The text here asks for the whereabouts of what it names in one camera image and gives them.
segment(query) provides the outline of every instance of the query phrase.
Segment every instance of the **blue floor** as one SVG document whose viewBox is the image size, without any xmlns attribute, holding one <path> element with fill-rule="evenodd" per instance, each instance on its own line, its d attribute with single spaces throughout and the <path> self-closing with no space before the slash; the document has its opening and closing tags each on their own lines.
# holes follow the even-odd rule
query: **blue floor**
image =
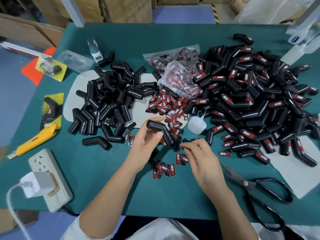
<svg viewBox="0 0 320 240">
<path fill-rule="evenodd" d="M 192 23 L 192 24 L 215 24 L 211 5 L 189 6 L 158 6 L 152 10 L 155 23 Z M 29 45 L 16 41 L 8 42 L 32 49 Z M 36 86 L 23 74 L 21 69 L 32 60 L 31 57 L 20 55 L 0 46 L 0 147 L 10 144 L 14 133 L 29 105 L 36 90 Z M 118 226 L 124 220 L 121 216 Z M 66 213 L 40 212 L 39 220 L 28 226 L 27 231 L 33 240 L 60 239 L 68 226 L 74 221 L 74 217 Z M 24 239 L 19 229 L 0 235 L 0 240 Z"/>
</svg>

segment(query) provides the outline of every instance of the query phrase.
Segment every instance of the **person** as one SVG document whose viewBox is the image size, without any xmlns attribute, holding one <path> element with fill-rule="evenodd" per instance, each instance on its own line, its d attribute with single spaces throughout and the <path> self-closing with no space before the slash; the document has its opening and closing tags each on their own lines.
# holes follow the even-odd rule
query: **person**
<svg viewBox="0 0 320 240">
<path fill-rule="evenodd" d="M 162 121 L 164 117 L 151 120 Z M 111 239 L 135 176 L 148 162 L 159 142 L 165 145 L 163 133 L 146 127 L 143 123 L 134 138 L 130 152 L 122 166 L 110 178 L 100 193 L 69 226 L 61 240 Z M 257 240 L 258 234 L 240 208 L 233 192 L 224 180 L 217 156 L 204 139 L 182 143 L 190 161 L 192 173 L 203 192 L 218 213 L 224 240 Z M 128 240 L 142 239 L 198 239 L 179 221 L 157 218 L 143 226 Z"/>
</svg>

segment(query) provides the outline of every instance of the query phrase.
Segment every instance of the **scissors blade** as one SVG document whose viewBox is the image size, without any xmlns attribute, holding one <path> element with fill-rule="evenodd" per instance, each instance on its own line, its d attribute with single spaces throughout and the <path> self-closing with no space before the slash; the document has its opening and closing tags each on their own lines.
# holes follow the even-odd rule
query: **scissors blade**
<svg viewBox="0 0 320 240">
<path fill-rule="evenodd" d="M 223 164 L 222 162 L 220 162 L 227 170 L 229 173 L 227 172 L 223 172 L 223 175 L 225 175 L 226 177 L 228 177 L 229 179 L 231 179 L 232 181 L 238 183 L 239 185 L 243 186 L 244 188 L 246 188 L 246 190 L 251 191 L 254 186 L 257 184 L 255 182 L 250 182 L 249 180 L 244 179 L 242 176 L 240 176 L 239 174 L 237 174 L 234 170 L 232 170 L 228 165 Z"/>
</svg>

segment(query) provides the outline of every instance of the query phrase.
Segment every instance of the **power strip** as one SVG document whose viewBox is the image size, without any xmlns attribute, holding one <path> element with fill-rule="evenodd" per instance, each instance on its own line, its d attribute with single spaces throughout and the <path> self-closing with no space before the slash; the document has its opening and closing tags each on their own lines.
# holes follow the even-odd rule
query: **power strip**
<svg viewBox="0 0 320 240">
<path fill-rule="evenodd" d="M 50 195 L 43 196 L 50 212 L 56 212 L 73 198 L 73 194 L 50 150 L 43 149 L 30 157 L 29 164 L 33 172 L 51 172 L 58 182 L 57 189 Z"/>
</svg>

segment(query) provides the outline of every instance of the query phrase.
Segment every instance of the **left hand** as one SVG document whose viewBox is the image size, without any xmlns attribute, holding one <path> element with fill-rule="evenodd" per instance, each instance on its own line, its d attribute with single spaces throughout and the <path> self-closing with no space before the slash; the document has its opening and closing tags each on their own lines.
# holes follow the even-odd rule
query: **left hand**
<svg viewBox="0 0 320 240">
<path fill-rule="evenodd" d="M 138 173 L 143 169 L 148 162 L 152 151 L 159 142 L 166 145 L 162 138 L 163 133 L 161 131 L 157 132 L 153 129 L 148 129 L 146 126 L 148 120 L 160 122 L 164 119 L 164 117 L 147 119 L 140 127 L 137 135 L 134 138 L 130 152 L 123 163 L 124 165 L 128 166 L 130 170 L 134 170 L 134 173 Z"/>
</svg>

